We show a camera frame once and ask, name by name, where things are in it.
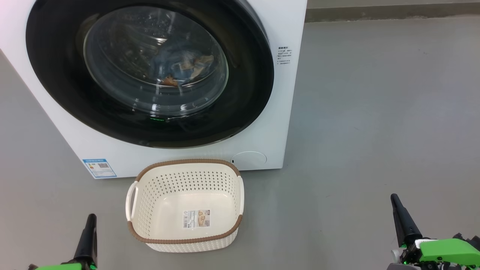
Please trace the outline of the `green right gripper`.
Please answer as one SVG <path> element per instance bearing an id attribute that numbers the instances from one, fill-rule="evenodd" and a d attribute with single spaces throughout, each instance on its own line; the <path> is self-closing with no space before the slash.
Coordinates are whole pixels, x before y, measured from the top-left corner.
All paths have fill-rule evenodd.
<path id="1" fill-rule="evenodd" d="M 391 254 L 390 270 L 478 270 L 479 238 L 422 239 L 408 210 L 396 193 L 391 194 L 398 246 Z"/>

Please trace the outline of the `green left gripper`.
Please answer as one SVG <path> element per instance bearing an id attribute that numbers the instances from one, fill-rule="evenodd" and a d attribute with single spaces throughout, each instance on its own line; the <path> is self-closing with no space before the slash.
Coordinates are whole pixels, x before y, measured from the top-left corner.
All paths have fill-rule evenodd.
<path id="1" fill-rule="evenodd" d="M 97 216 L 89 214 L 72 260 L 55 265 L 29 265 L 29 270 L 97 270 Z"/>

